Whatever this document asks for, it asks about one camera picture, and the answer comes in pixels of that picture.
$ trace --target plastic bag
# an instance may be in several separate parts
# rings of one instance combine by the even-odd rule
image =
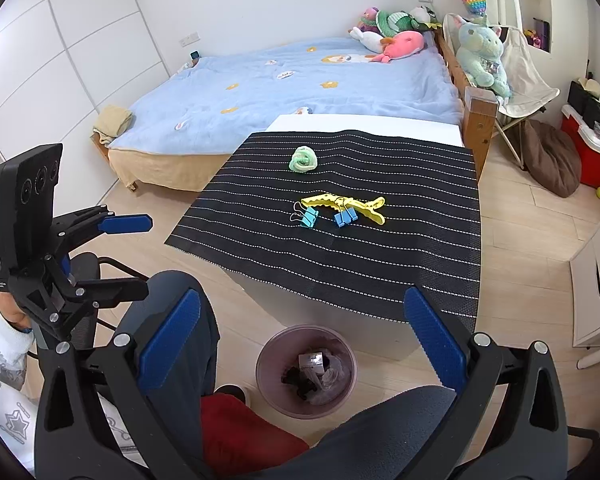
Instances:
[[[307,394],[307,400],[314,406],[322,406],[339,396],[349,384],[351,376],[351,371],[339,357],[326,348],[320,348],[319,351],[329,358],[328,370],[325,370],[321,377],[318,377],[312,370],[311,373],[308,373],[308,370],[304,371],[307,377],[318,386],[317,392]]]

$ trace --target red storage box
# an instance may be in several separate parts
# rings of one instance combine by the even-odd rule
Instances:
[[[571,105],[562,107],[562,115],[562,130],[575,143],[582,161],[581,183],[600,187],[600,139]]]

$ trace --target black striped mat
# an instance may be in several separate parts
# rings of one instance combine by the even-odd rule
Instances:
[[[289,170],[298,146],[318,167]],[[321,193],[384,196],[386,222],[314,229],[294,203]],[[473,331],[480,289],[480,209],[470,151],[358,131],[256,133],[229,158],[165,242],[225,269],[368,316],[404,321],[415,284]]]

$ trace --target person's arm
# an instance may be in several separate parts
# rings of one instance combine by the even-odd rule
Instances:
[[[11,294],[0,292],[0,380],[22,388],[27,372],[27,350],[33,344],[29,318]]]

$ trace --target brown bean bag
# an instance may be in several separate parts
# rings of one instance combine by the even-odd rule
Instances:
[[[519,128],[525,169],[543,187],[563,198],[580,185],[582,163],[565,132],[550,124],[529,120]]]

